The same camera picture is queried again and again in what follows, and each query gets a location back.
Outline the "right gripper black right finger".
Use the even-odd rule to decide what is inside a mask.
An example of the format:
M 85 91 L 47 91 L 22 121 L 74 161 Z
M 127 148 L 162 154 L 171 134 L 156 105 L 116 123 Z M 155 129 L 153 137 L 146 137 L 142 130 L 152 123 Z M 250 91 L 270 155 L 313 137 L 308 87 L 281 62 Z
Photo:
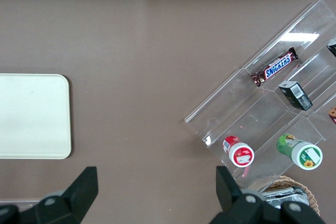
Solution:
M 216 167 L 216 194 L 222 208 L 211 223 L 281 223 L 280 211 L 243 193 L 225 166 Z

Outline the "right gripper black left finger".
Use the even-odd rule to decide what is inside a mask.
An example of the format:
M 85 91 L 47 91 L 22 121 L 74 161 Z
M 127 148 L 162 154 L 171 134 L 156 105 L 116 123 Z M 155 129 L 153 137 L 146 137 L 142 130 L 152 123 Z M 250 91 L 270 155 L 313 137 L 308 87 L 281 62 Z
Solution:
M 86 167 L 61 195 L 50 195 L 21 212 L 19 222 L 81 223 L 97 194 L 97 168 Z

